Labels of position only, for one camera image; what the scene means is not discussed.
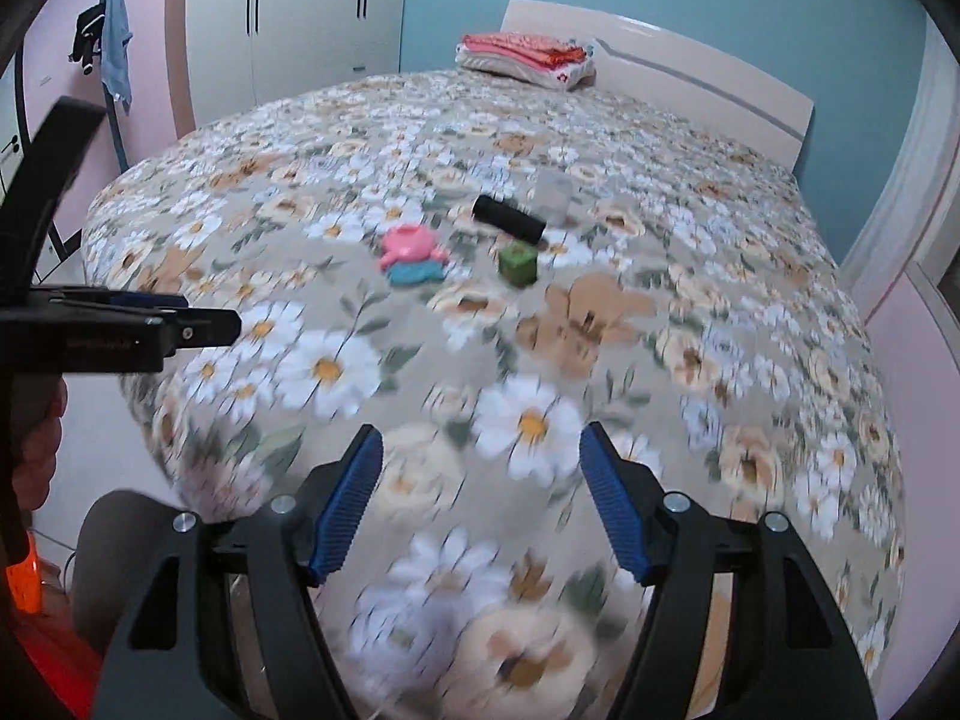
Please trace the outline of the person's left hand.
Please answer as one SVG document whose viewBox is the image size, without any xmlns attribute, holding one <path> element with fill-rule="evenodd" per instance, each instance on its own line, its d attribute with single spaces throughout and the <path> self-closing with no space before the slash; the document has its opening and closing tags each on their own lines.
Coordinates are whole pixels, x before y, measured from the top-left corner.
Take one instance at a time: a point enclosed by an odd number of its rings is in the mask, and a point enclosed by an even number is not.
<svg viewBox="0 0 960 720">
<path fill-rule="evenodd" d="M 67 384 L 64 379 L 59 379 L 46 416 L 21 444 L 23 461 L 14 468 L 11 478 L 21 512 L 41 509 L 49 497 L 50 483 L 57 470 L 57 452 L 62 444 L 62 418 L 67 403 Z"/>
</svg>

